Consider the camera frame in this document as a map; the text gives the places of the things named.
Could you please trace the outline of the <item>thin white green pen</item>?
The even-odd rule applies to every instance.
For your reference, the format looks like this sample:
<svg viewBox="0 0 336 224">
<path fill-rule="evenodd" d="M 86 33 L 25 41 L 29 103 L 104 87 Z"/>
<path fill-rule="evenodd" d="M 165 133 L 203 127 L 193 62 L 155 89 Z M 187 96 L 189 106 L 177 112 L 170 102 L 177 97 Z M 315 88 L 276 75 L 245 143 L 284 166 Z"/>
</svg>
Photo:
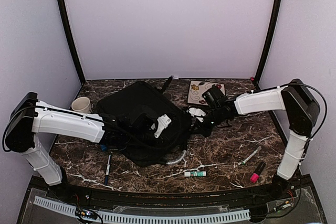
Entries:
<svg viewBox="0 0 336 224">
<path fill-rule="evenodd" d="M 261 150 L 261 146 L 257 147 L 248 157 L 239 162 L 238 166 L 245 165 L 252 157 L 254 157 Z"/>
</svg>

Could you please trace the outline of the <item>black front rail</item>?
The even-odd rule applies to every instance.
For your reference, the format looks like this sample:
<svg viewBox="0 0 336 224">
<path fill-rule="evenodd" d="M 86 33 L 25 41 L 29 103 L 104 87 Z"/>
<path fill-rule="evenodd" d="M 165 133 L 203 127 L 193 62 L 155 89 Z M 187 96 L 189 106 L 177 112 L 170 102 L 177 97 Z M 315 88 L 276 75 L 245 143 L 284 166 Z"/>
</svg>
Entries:
<svg viewBox="0 0 336 224">
<path fill-rule="evenodd" d="M 117 205 L 148 208 L 229 205 L 230 207 L 254 208 L 275 200 L 267 194 L 270 188 L 271 184 L 266 184 L 208 193 L 148 194 L 69 185 L 65 199 L 66 202 L 71 203 L 76 203 L 79 199 L 79 205 L 93 209 L 112 209 Z"/>
</svg>

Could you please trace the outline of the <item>blue ballpoint pen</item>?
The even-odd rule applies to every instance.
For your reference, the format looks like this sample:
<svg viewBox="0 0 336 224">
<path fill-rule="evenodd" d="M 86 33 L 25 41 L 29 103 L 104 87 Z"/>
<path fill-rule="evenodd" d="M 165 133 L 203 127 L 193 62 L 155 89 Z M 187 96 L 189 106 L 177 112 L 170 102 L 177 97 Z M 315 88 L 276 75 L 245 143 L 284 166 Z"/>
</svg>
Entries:
<svg viewBox="0 0 336 224">
<path fill-rule="evenodd" d="M 105 172 L 105 177 L 104 177 L 104 185 L 108 185 L 108 180 L 109 180 L 109 174 L 110 174 L 110 166 L 111 166 L 111 160 L 112 160 L 112 155 L 109 154 L 108 156 L 108 162 L 107 162 L 107 168 Z"/>
</svg>

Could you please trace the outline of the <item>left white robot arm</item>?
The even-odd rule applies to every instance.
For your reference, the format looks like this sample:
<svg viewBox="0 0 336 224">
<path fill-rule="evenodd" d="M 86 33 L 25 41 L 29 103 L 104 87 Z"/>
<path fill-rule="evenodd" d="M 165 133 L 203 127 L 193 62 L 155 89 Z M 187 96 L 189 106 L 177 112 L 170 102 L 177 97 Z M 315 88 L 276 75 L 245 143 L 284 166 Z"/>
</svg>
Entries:
<svg viewBox="0 0 336 224">
<path fill-rule="evenodd" d="M 150 159 L 141 159 L 131 155 L 137 162 L 154 163 L 154 154 L 166 152 L 169 147 L 157 148 L 145 144 L 117 125 L 111 115 L 99 116 L 74 112 L 51 106 L 37 99 L 37 94 L 29 92 L 12 111 L 2 137 L 4 152 L 20 153 L 63 201 L 74 197 L 74 189 L 67 184 L 67 175 L 63 168 L 54 162 L 44 149 L 38 133 L 71 136 L 91 143 L 112 145 L 124 151 L 128 144 L 137 143 L 149 152 Z"/>
</svg>

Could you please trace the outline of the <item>left black frame post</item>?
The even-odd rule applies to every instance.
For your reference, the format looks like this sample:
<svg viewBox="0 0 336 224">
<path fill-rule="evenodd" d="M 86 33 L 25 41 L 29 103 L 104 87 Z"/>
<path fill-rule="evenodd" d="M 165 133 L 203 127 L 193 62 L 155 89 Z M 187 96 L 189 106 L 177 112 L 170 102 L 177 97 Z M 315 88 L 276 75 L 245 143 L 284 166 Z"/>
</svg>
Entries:
<svg viewBox="0 0 336 224">
<path fill-rule="evenodd" d="M 66 41 L 67 41 L 68 48 L 70 51 L 71 59 L 75 67 L 77 77 L 81 85 L 83 85 L 86 83 L 86 78 L 85 78 L 81 63 L 80 63 L 80 59 L 79 59 L 78 52 L 77 52 L 76 45 L 75 45 L 75 40 L 74 40 L 72 30 L 70 27 L 70 21 L 69 21 L 69 17 L 67 13 L 66 2 L 65 0 L 57 0 L 57 4 L 58 4 L 59 12 L 60 12 L 62 26 L 63 26 L 64 33 L 66 36 Z"/>
</svg>

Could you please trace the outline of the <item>black frame post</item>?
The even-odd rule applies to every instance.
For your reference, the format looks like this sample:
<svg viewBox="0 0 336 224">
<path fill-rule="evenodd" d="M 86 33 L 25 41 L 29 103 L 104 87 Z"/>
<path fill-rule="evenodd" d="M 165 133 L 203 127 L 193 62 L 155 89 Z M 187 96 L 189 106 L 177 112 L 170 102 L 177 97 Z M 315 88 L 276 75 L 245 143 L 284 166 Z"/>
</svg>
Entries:
<svg viewBox="0 0 336 224">
<path fill-rule="evenodd" d="M 83 85 L 86 83 L 86 78 L 85 78 L 81 63 L 80 63 L 80 59 L 79 59 L 78 52 L 77 52 L 76 45 L 75 45 L 75 40 L 74 40 L 72 30 L 70 27 L 70 21 L 69 21 L 69 17 L 67 13 L 66 2 L 65 0 L 57 0 L 57 4 L 58 4 L 59 12 L 60 12 L 62 26 L 63 26 L 64 33 L 66 36 L 66 41 L 67 41 L 68 48 L 70 51 L 71 59 L 75 67 L 77 77 L 81 85 Z"/>
<path fill-rule="evenodd" d="M 270 52 L 271 48 L 271 43 L 274 37 L 275 29 L 276 29 L 276 24 L 278 20 L 278 15 L 280 11 L 280 5 L 281 5 L 281 0 L 274 0 L 273 5 L 272 5 L 272 10 L 271 10 L 271 15 L 270 15 L 270 21 L 266 33 L 266 38 L 265 38 L 265 43 L 263 46 L 263 50 L 261 52 L 259 64 L 254 76 L 253 84 L 254 86 L 258 87 L 259 83 L 261 81 L 263 71 L 266 66 L 267 58 Z"/>
</svg>

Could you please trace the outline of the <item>beige ceramic mug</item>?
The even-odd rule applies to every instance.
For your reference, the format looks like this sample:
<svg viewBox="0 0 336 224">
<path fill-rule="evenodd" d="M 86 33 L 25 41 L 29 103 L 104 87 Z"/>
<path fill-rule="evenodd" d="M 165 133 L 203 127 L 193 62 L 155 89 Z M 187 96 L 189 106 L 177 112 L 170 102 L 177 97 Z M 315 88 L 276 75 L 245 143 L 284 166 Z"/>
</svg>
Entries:
<svg viewBox="0 0 336 224">
<path fill-rule="evenodd" d="M 92 113 L 91 101 L 88 97 L 79 97 L 72 102 L 71 109 L 75 112 L 90 114 Z"/>
</svg>

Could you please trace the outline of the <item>right black frame post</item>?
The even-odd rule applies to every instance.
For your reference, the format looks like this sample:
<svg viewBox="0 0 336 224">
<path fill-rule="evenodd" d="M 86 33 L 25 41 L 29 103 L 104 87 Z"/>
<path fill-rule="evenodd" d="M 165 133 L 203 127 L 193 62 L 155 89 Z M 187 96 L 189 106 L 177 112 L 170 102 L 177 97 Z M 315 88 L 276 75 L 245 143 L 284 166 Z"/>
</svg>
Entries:
<svg viewBox="0 0 336 224">
<path fill-rule="evenodd" d="M 271 15 L 270 15 L 270 21 L 266 33 L 266 38 L 265 38 L 265 43 L 263 46 L 263 50 L 261 52 L 259 64 L 254 76 L 253 84 L 254 86 L 258 87 L 259 83 L 261 81 L 263 71 L 266 66 L 267 58 L 270 52 L 271 48 L 271 43 L 274 37 L 275 29 L 276 29 L 276 24 L 278 20 L 278 15 L 280 11 L 280 5 L 281 5 L 281 0 L 274 0 L 273 5 L 272 5 L 272 10 L 271 10 Z"/>
</svg>

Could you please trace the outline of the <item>black student bag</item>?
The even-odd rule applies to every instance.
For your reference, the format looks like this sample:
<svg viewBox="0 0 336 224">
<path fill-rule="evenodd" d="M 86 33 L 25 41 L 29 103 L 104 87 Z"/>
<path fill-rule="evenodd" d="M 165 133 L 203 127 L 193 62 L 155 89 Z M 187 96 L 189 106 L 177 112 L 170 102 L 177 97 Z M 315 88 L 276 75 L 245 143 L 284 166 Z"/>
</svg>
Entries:
<svg viewBox="0 0 336 224">
<path fill-rule="evenodd" d="M 104 120 L 100 144 L 116 147 L 140 167 L 167 165 L 166 156 L 176 147 L 186 150 L 192 118 L 144 81 L 97 102 Z"/>
</svg>

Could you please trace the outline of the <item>pink black highlighter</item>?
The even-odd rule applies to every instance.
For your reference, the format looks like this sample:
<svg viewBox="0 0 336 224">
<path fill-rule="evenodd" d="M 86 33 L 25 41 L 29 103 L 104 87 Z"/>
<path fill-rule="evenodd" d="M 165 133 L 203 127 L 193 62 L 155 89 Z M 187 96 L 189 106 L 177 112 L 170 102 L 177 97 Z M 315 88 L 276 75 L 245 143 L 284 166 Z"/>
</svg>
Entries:
<svg viewBox="0 0 336 224">
<path fill-rule="evenodd" d="M 260 162 L 258 164 L 258 166 L 256 167 L 256 169 L 254 170 L 254 172 L 252 173 L 251 177 L 250 177 L 250 182 L 252 182 L 253 184 L 257 182 L 257 180 L 260 177 L 260 174 L 262 173 L 262 171 L 264 170 L 266 166 L 265 162 Z"/>
</svg>

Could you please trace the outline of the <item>floral square plate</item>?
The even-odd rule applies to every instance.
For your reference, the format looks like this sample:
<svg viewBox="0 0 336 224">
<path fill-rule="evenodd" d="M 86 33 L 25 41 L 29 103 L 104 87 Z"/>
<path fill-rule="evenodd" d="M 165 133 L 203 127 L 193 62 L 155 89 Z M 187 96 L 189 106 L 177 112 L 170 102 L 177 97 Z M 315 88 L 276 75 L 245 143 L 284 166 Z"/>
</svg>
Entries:
<svg viewBox="0 0 336 224">
<path fill-rule="evenodd" d="M 207 106 L 202 94 L 213 85 L 217 86 L 223 94 L 226 94 L 225 86 L 222 83 L 192 80 L 188 90 L 187 103 L 191 105 Z"/>
</svg>

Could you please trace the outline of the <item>small circuit board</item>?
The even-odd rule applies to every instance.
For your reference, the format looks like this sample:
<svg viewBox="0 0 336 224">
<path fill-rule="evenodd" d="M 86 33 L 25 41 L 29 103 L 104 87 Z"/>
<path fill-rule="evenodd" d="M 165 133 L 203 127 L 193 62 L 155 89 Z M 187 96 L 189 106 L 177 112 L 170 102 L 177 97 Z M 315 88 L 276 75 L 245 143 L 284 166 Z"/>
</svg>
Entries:
<svg viewBox="0 0 336 224">
<path fill-rule="evenodd" d="M 91 220 L 96 220 L 97 219 L 97 215 L 91 211 L 91 210 L 88 210 L 88 209 L 84 209 L 84 208 L 80 208 L 80 207 L 77 207 L 75 209 L 75 216 L 76 217 L 79 217 L 79 218 L 86 218 L 86 219 L 91 219 Z"/>
</svg>

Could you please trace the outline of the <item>clear tape roll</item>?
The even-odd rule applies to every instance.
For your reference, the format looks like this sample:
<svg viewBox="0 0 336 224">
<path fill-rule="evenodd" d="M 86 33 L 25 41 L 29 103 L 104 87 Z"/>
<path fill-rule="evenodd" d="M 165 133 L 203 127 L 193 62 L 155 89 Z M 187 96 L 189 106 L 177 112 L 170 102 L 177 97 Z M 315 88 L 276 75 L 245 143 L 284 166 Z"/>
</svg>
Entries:
<svg viewBox="0 0 336 224">
<path fill-rule="evenodd" d="M 171 161 L 167 161 L 165 164 L 169 166 L 179 164 L 185 158 L 186 154 L 187 150 L 183 150 L 178 158 Z"/>
</svg>

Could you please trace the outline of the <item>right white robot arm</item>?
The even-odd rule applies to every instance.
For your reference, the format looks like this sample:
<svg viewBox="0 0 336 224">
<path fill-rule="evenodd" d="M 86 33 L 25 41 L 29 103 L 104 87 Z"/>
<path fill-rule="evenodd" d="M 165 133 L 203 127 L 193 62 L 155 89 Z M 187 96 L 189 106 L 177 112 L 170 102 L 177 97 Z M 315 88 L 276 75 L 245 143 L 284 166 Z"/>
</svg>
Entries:
<svg viewBox="0 0 336 224">
<path fill-rule="evenodd" d="M 197 118 L 197 129 L 204 137 L 211 135 L 215 126 L 235 117 L 257 112 L 282 110 L 289 122 L 289 138 L 276 176 L 281 178 L 268 188 L 273 200 L 280 199 L 288 191 L 289 181 L 304 160 L 308 146 L 321 127 L 316 126 L 320 105 L 311 91 L 317 89 L 304 84 L 300 79 L 268 88 L 251 90 L 228 99 L 217 86 L 212 86 L 202 95 L 210 111 L 189 108 L 188 113 Z"/>
</svg>

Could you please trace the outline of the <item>green white glue stick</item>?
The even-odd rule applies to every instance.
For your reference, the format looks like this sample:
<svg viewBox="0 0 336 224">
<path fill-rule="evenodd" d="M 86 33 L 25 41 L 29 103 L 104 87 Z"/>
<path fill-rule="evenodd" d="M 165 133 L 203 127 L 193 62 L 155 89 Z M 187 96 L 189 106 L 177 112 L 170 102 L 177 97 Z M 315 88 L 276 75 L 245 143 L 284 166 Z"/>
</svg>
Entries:
<svg viewBox="0 0 336 224">
<path fill-rule="evenodd" d="M 184 177 L 206 177 L 206 171 L 187 171 L 184 172 Z"/>
</svg>

